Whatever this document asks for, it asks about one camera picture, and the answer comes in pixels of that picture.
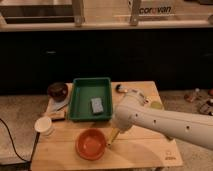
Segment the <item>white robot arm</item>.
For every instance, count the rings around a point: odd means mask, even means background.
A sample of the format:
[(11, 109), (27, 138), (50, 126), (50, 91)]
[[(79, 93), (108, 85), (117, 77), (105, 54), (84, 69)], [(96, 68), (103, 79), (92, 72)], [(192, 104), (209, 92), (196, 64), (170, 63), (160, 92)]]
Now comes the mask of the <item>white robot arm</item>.
[(125, 132), (133, 125), (213, 150), (213, 117), (146, 107), (147, 98), (129, 89), (116, 105), (112, 120)]

